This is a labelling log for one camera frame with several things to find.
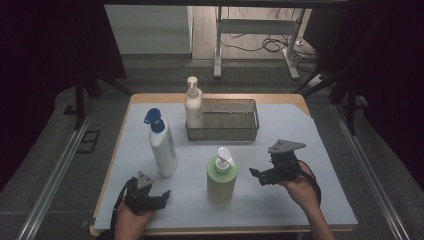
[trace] white table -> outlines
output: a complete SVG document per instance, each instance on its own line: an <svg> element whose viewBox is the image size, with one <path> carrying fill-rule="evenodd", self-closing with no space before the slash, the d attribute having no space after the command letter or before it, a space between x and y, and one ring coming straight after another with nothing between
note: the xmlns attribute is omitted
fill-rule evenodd
<svg viewBox="0 0 424 240"><path fill-rule="evenodd" d="M109 228L112 208L120 190L139 170L156 180L151 196L171 190L166 208L157 211L147 226L147 235L309 231L303 211L286 190L279 185L261 186L248 170L252 167L263 171L272 167L267 151L279 138L306 144L305 148L296 150L295 154L298 159L309 164L317 177L322 190L321 208L330 227L333 230L346 231L357 225L307 109L302 111L296 105L287 103L263 103L258 99L264 95L213 95L222 98L258 97L260 128L256 141L190 142L184 127L184 94L171 94L170 98L177 96L177 103L166 103L167 95L169 94L154 95L159 100L158 103L152 102L154 100L144 101L149 95L145 95L146 98L135 96L130 102L99 198L93 226L95 231ZM293 102L297 101L297 105L299 99L303 100L300 95L287 96L293 98ZM285 99L284 94L273 97ZM159 174L149 145L150 126L143 123L151 107L159 108L162 116L169 120L179 160L174 175L167 179L162 179ZM221 146L230 149L239 166L233 199L224 209L213 207L206 198L206 164Z"/></svg>

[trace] table leg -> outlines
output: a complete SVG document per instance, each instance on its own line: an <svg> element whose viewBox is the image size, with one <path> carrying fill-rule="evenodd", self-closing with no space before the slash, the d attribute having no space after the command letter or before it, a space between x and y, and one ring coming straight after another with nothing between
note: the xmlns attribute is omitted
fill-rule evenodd
<svg viewBox="0 0 424 240"><path fill-rule="evenodd" d="M216 46L215 46L215 63L213 69L214 78L221 78L221 20L222 7L218 8L218 16L216 16Z"/></svg>
<svg viewBox="0 0 424 240"><path fill-rule="evenodd" d="M293 80L299 80L299 73L297 72L296 65L292 60L292 53L294 48L294 43L296 42L297 35L299 34L300 27L302 26L303 16L305 15L305 9L302 9L299 16L297 16L296 24L294 25L293 32L289 41L289 46L287 49L283 49L284 60L286 61L287 67L289 68L290 75Z"/></svg>

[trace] pump bottle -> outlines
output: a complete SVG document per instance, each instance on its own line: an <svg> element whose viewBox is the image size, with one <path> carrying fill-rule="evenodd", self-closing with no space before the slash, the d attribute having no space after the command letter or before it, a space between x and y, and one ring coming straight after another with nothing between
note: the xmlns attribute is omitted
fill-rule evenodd
<svg viewBox="0 0 424 240"><path fill-rule="evenodd" d="M233 196L238 167L230 150L226 147L218 149L218 155L212 157L207 165L207 192L210 204L226 207Z"/></svg>
<svg viewBox="0 0 424 240"><path fill-rule="evenodd" d="M169 123L166 119L161 118L157 108L152 108L147 112L144 123L150 124L150 146L160 174L167 178L174 173L178 163Z"/></svg>
<svg viewBox="0 0 424 240"><path fill-rule="evenodd" d="M187 128L203 128L203 92L197 87L196 77L187 79L188 90L185 98Z"/></svg>

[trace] black cable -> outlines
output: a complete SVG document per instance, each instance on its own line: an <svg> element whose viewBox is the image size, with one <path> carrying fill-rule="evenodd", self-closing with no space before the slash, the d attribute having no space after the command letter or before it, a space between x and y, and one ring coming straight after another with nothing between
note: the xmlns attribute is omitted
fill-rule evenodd
<svg viewBox="0 0 424 240"><path fill-rule="evenodd" d="M245 18L245 17L244 17L244 15L243 15L243 13L241 12L241 7L239 7L239 13L240 13L240 15L241 15L243 18Z"/></svg>
<svg viewBox="0 0 424 240"><path fill-rule="evenodd" d="M222 45L224 45L224 46L226 46L226 47L237 48L237 49L240 49L240 50L243 50L243 51L247 51L247 52L256 52L256 51L259 51L259 50L261 50L262 48L264 48L264 47L262 46L262 47L260 47L260 48L258 48L258 49L253 49L253 50L252 50L252 49L245 49L245 48L241 48L241 47L238 47L238 46L225 44L225 43L223 43L223 42L222 42L222 40L221 40L221 44L222 44Z"/></svg>
<svg viewBox="0 0 424 240"><path fill-rule="evenodd" d="M287 46L288 46L288 42L289 42L288 37L286 37L284 35L281 35L281 37L284 39L285 44L287 44ZM303 57L303 56L301 56L301 54L319 57L319 54L316 54L316 53L305 53L305 52L300 52L300 51L297 51L297 50L293 49L293 56L295 58L300 58L300 59L303 59L303 60L306 60L306 61L312 61L312 62L316 62L318 60L317 58Z"/></svg>
<svg viewBox="0 0 424 240"><path fill-rule="evenodd" d="M127 186L129 185L129 183L132 181L137 181L137 178L133 177L125 183L124 187L122 188L121 192L118 195L118 199L116 200L115 205L113 206L112 218L110 220L110 237L112 240L115 238L116 215L118 213L119 205L121 205L121 203L124 201L123 199L124 192L127 189Z"/></svg>
<svg viewBox="0 0 424 240"><path fill-rule="evenodd" d="M293 50L292 57L294 59L301 59L301 60L312 62L312 63L316 63L318 61L318 58L304 57L301 54L305 54L305 53Z"/></svg>
<svg viewBox="0 0 424 240"><path fill-rule="evenodd" d="M296 11L296 8L293 8L292 17L290 18L290 20L293 20L294 11Z"/></svg>
<svg viewBox="0 0 424 240"><path fill-rule="evenodd" d="M277 10L277 14L275 15L275 19L278 19L278 17L280 16L280 12L281 12L281 8L279 8Z"/></svg>
<svg viewBox="0 0 424 240"><path fill-rule="evenodd" d="M303 63L316 64L316 63L314 63L314 62L298 62L298 63L296 64L296 68L297 68L297 69L299 69L300 71L302 71L302 72L306 72L306 73L313 73L313 72L314 72L314 71L307 71L307 70L303 69L303 68L300 66L300 64L303 64Z"/></svg>
<svg viewBox="0 0 424 240"><path fill-rule="evenodd" d="M235 35L235 36L232 36L231 33L228 34L228 36L230 36L231 38L239 38L239 37L243 37L245 35L247 35L247 34L243 33L243 34L239 34L239 35Z"/></svg>
<svg viewBox="0 0 424 240"><path fill-rule="evenodd" d="M309 168L309 170L311 171L311 175L309 175L308 173L306 173L305 171L303 171L302 169L299 169L298 172L300 175L304 176L311 184L312 184L312 188L315 190L315 193L317 194L317 198L318 198L318 203L321 205L321 188L318 185L318 182L316 180L316 177L314 175L314 173L312 172L311 168L308 166L308 164L306 164L304 161L302 160L298 160L299 162L302 162L303 164L305 164L306 167Z"/></svg>
<svg viewBox="0 0 424 240"><path fill-rule="evenodd" d="M266 17L267 19L269 18L269 16L271 15L271 13L272 13L272 12L274 12L274 10L275 10L275 9L276 9L276 8L273 8L273 9L271 10L271 12L269 12L269 13L268 13L268 16Z"/></svg>
<svg viewBox="0 0 424 240"><path fill-rule="evenodd" d="M274 46L277 46L276 50L271 50L267 47L268 44L274 44ZM288 45L279 40L279 39L275 39L275 38L271 38L271 35L268 35L268 37L266 37L263 41L262 41L262 46L268 51L268 52L279 52L281 50L283 50L285 47L287 47Z"/></svg>

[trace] human arm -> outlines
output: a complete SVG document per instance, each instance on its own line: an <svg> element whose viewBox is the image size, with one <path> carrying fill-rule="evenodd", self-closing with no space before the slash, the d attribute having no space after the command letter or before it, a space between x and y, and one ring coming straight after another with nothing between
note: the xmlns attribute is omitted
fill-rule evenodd
<svg viewBox="0 0 424 240"><path fill-rule="evenodd" d="M305 163L299 162L299 164L304 172L310 176L314 176ZM315 240L336 239L321 211L318 197L312 184L304 176L299 175L295 180L283 181L279 184L287 189L290 197L305 212L311 226L312 236Z"/></svg>
<svg viewBox="0 0 424 240"><path fill-rule="evenodd" d="M122 202L119 205L116 216L115 240L137 240L155 214L155 211L147 211L143 215L135 215L128 206Z"/></svg>

